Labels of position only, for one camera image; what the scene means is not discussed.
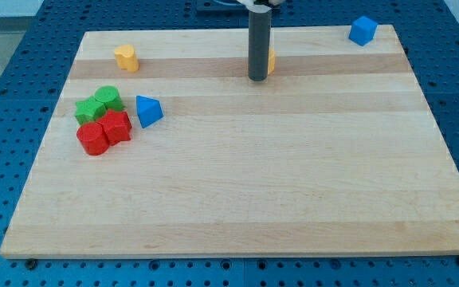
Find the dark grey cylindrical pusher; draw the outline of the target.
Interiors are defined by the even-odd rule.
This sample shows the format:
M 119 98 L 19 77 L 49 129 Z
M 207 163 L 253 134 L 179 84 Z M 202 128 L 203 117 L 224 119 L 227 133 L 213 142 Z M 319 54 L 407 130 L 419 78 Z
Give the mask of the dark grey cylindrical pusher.
M 247 6 L 249 11 L 248 76 L 252 81 L 264 81 L 269 69 L 269 45 L 272 8 L 265 5 Z

